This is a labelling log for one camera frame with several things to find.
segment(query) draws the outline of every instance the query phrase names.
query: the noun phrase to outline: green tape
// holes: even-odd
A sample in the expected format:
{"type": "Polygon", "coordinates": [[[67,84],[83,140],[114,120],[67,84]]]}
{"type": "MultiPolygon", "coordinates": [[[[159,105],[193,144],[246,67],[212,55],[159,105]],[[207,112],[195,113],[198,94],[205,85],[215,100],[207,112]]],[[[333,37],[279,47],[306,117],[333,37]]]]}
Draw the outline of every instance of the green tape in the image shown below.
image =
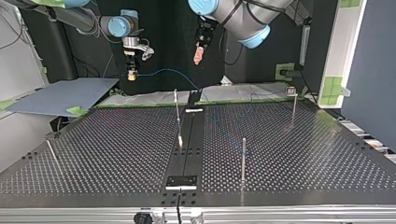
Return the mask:
{"type": "Polygon", "coordinates": [[[64,5],[64,0],[32,0],[32,2],[47,6],[47,7],[63,7],[65,8],[64,5]]]}
{"type": "Polygon", "coordinates": [[[88,110],[81,108],[81,106],[73,106],[73,107],[66,109],[66,111],[72,115],[77,115],[77,116],[83,116],[86,113],[88,113],[88,110]]]}
{"type": "Polygon", "coordinates": [[[0,111],[4,111],[7,107],[13,105],[14,103],[14,100],[0,101],[0,111]]]}
{"type": "Polygon", "coordinates": [[[359,7],[361,0],[341,0],[340,7],[359,7]]]}
{"type": "Polygon", "coordinates": [[[320,98],[321,105],[337,105],[338,97],[342,95],[343,88],[341,83],[342,77],[326,77],[322,96],[320,98]]]}
{"type": "Polygon", "coordinates": [[[294,63],[282,63],[282,64],[277,64],[276,65],[276,75],[275,75],[275,80],[276,81],[293,81],[292,77],[285,77],[280,75],[281,70],[286,70],[286,71],[294,71],[294,63]]]}

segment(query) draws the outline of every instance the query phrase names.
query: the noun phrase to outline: black strip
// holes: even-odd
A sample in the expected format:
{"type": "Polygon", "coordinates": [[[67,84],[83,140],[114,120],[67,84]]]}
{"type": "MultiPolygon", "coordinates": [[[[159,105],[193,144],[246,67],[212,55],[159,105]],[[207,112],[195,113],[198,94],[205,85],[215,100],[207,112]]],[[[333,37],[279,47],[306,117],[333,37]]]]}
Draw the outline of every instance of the black strip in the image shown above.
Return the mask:
{"type": "Polygon", "coordinates": [[[199,102],[201,100],[201,91],[191,91],[190,96],[189,96],[189,108],[192,108],[195,106],[196,102],[199,102]]]}
{"type": "Polygon", "coordinates": [[[243,3],[243,1],[239,0],[239,2],[235,5],[233,10],[230,12],[230,14],[228,14],[228,16],[225,18],[225,20],[220,25],[224,26],[233,17],[233,14],[242,5],[242,3],[243,3]]]}
{"type": "Polygon", "coordinates": [[[189,142],[187,144],[187,147],[185,148],[185,158],[184,158],[184,166],[183,166],[183,173],[182,175],[185,175],[185,171],[186,171],[186,166],[187,166],[187,157],[189,156],[189,148],[191,147],[191,133],[192,133],[192,127],[194,124],[194,113],[187,115],[186,117],[191,116],[191,123],[190,123],[190,131],[189,131],[189,142]]]}
{"type": "Polygon", "coordinates": [[[260,21],[259,18],[257,18],[254,13],[251,11],[249,3],[247,3],[247,12],[248,14],[251,16],[251,18],[253,18],[254,21],[256,21],[258,24],[261,24],[263,26],[267,25],[267,23],[260,21]]]}

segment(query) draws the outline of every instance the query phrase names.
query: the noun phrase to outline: white surface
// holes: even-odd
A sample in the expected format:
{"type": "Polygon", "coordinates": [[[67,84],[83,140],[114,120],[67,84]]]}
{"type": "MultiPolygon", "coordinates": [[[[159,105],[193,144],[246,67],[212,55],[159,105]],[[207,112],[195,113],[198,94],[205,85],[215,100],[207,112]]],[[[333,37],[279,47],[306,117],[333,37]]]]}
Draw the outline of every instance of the white surface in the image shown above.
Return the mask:
{"type": "MultiPolygon", "coordinates": [[[[5,1],[0,1],[0,4],[14,8],[5,1]]],[[[0,9],[0,13],[7,18],[16,31],[21,30],[15,16],[12,17],[3,9],[0,9]]],[[[17,38],[3,20],[0,20],[0,30],[0,47],[17,38]]],[[[28,91],[44,87],[48,83],[41,73],[41,62],[33,50],[21,40],[8,48],[0,49],[0,101],[12,99],[28,91]]]]}
{"type": "MultiPolygon", "coordinates": [[[[189,101],[189,95],[189,91],[180,91],[177,94],[178,102],[186,104],[189,101]]],[[[135,96],[114,95],[104,100],[100,105],[168,105],[174,103],[174,93],[167,91],[135,96]]]]}
{"type": "MultiPolygon", "coordinates": [[[[342,87],[347,86],[358,37],[361,21],[367,0],[361,0],[360,7],[339,7],[332,28],[332,38],[321,82],[319,99],[321,99],[326,77],[342,77],[342,87]]],[[[337,105],[321,105],[321,108],[341,108],[344,96],[338,97],[337,105]]]]}
{"type": "Polygon", "coordinates": [[[213,86],[204,88],[201,102],[250,101],[286,97],[284,82],[263,84],[238,84],[233,86],[213,86]]]}
{"type": "Polygon", "coordinates": [[[53,119],[17,113],[0,119],[0,172],[44,142],[53,119]]]}

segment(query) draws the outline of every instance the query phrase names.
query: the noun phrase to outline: metal bracket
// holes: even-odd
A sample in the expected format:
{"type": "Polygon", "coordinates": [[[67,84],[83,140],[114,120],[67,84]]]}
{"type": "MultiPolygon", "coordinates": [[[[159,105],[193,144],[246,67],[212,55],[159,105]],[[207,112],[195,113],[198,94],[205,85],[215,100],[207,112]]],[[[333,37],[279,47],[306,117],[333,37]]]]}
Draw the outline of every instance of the metal bracket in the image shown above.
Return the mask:
{"type": "Polygon", "coordinates": [[[166,181],[166,190],[197,190],[197,176],[169,176],[166,181]]]}

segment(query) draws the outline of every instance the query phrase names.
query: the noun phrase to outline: metal post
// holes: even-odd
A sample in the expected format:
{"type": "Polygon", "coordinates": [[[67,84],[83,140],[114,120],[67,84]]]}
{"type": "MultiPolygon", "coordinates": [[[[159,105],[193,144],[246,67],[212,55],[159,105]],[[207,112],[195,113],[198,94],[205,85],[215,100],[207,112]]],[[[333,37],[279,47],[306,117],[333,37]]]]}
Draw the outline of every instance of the metal post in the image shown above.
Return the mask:
{"type": "Polygon", "coordinates": [[[178,97],[177,90],[175,90],[175,103],[176,103],[176,113],[177,113],[177,127],[178,127],[178,144],[180,149],[183,147],[183,138],[181,137],[181,120],[180,120],[180,111],[178,110],[178,97]]]}
{"type": "Polygon", "coordinates": [[[296,95],[294,96],[293,119],[294,119],[294,116],[296,115],[297,98],[298,98],[298,95],[296,94],[296,95]]]}
{"type": "Polygon", "coordinates": [[[56,157],[55,151],[53,150],[53,147],[52,147],[52,144],[50,143],[50,140],[47,139],[46,142],[47,142],[47,145],[49,146],[50,154],[52,155],[53,159],[55,159],[56,162],[58,162],[58,158],[56,157]]]}
{"type": "Polygon", "coordinates": [[[245,186],[245,170],[246,170],[246,155],[247,155],[247,139],[242,139],[242,185],[245,186]]]}

